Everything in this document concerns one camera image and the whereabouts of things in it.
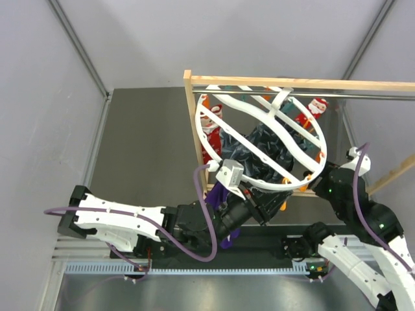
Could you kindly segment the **red santa sock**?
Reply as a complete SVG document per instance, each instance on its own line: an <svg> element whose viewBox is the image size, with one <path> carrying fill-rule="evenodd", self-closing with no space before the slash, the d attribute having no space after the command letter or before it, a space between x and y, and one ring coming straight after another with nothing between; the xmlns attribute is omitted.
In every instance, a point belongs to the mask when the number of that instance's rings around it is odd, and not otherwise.
<svg viewBox="0 0 415 311"><path fill-rule="evenodd" d="M210 108L210 111L214 113L220 119L222 118L222 105L221 104L212 106ZM214 149L215 152L219 156L221 156L222 143L221 143L221 138L220 138L220 130L221 130L220 126L218 126L218 124L214 123L208 116L204 114L202 114L200 119L201 119L202 129L207 137L208 143L210 144L212 149ZM204 164L206 164L212 158L207 153L206 149L203 146L201 148L202 148L202 159L203 159Z"/></svg>

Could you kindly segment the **purple sock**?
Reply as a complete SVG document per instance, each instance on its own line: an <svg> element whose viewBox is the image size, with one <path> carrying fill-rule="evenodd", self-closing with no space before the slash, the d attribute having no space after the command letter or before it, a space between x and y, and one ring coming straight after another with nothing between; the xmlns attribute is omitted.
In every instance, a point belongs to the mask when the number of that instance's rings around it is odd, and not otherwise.
<svg viewBox="0 0 415 311"><path fill-rule="evenodd" d="M224 203L228 197L229 190L225 188L221 183L216 182L210 192L205 198L205 202L212 206L214 211L218 211L222 203ZM226 236L221 242L220 246L222 249L228 249L233 246L233 241L239 237L241 230L238 228L232 231Z"/></svg>

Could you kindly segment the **red snowflake sock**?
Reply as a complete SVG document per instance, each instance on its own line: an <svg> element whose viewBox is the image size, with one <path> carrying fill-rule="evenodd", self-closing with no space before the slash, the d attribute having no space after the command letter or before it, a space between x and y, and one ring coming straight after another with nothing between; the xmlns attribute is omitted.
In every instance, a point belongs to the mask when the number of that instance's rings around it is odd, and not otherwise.
<svg viewBox="0 0 415 311"><path fill-rule="evenodd" d="M317 120L325 113L329 106L329 102L324 98L314 98L307 105L307 111ZM295 121L299 123L303 128L308 129L311 126L311 121L304 113L299 113L295 118Z"/></svg>

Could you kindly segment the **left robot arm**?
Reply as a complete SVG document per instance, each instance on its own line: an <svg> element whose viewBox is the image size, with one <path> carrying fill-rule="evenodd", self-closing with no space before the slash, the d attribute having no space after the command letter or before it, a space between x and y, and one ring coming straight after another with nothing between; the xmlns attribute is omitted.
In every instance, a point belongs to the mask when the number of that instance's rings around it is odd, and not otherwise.
<svg viewBox="0 0 415 311"><path fill-rule="evenodd" d="M143 207L109 202L77 185L60 215L58 233L79 239L94 236L135 258L149 246L172 246L207 262L218 250L235 247L248 220L264 228L292 194L244 187L237 196L220 185L211 194L201 187L196 193L197 199L188 204Z"/></svg>

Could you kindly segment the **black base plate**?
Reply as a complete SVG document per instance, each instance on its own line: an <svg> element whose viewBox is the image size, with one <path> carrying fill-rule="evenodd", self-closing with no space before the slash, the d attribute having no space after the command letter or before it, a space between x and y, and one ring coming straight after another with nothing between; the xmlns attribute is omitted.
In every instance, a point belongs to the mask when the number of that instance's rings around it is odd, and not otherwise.
<svg viewBox="0 0 415 311"><path fill-rule="evenodd" d="M150 259L153 268L168 270L290 268L292 259L310 257L301 241L306 228L306 225L245 225L231 246L219 246L215 258L209 262L190 257L170 242L159 243L148 238L139 238L138 246L122 255L130 260Z"/></svg>

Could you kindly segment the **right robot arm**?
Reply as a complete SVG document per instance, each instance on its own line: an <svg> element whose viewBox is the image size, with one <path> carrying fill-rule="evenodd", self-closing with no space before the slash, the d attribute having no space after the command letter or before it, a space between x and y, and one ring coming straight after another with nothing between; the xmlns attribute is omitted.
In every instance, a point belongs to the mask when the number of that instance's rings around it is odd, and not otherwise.
<svg viewBox="0 0 415 311"><path fill-rule="evenodd" d="M376 272L350 251L345 241L322 222L307 227L298 244L285 246L285 254L298 261L311 257L326 259L376 310L413 310L414 261L395 213L369 198L361 177L369 164L368 157L361 153L342 166L327 162L320 181L310 184L370 252L381 271Z"/></svg>

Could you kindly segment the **wooden rack frame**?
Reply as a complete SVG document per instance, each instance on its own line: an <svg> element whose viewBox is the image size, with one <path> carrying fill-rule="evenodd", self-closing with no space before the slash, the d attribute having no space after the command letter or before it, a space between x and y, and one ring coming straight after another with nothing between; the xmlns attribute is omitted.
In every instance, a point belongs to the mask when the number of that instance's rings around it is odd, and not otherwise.
<svg viewBox="0 0 415 311"><path fill-rule="evenodd" d="M293 93L294 88L328 89L336 95L341 91L394 91L413 92L412 82L385 82L366 80L319 80L304 78L265 78L242 76L194 76L191 70L184 71L184 84L191 128L195 142L198 163L206 164L201 172L202 189L208 188L208 172L216 172L218 181L230 192L242 196L238 189L241 182L249 182L261 190L274 192L301 192L314 181L327 163L327 143L320 125L313 114L302 105ZM292 175L277 161L266 155L256 145L243 137L238 131L224 122L218 115L205 107L202 100L195 100L198 87L205 95L215 95L219 100L232 109L248 114L262 122L273 134L281 140L284 148L292 154L311 173L302 179ZM254 179L242 174L237 165L220 172L223 161L204 132L203 119L209 119L214 124L230 134L263 164L282 176L280 183L268 183L262 179ZM203 154L211 158L204 162Z"/></svg>

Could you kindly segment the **dark patterned cloth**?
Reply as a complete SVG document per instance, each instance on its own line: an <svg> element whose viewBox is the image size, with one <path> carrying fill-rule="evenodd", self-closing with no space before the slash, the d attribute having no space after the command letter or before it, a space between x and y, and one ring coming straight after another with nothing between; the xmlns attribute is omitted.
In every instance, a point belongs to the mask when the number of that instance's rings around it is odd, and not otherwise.
<svg viewBox="0 0 415 311"><path fill-rule="evenodd" d="M264 164L254 153L242 145L233 136L220 131L222 143L221 158L234 159L244 167L244 175L260 179L267 183L281 183L283 176ZM281 139L263 123L258 124L248 135L244 136L269 158L290 172L294 167L294 157Z"/></svg>

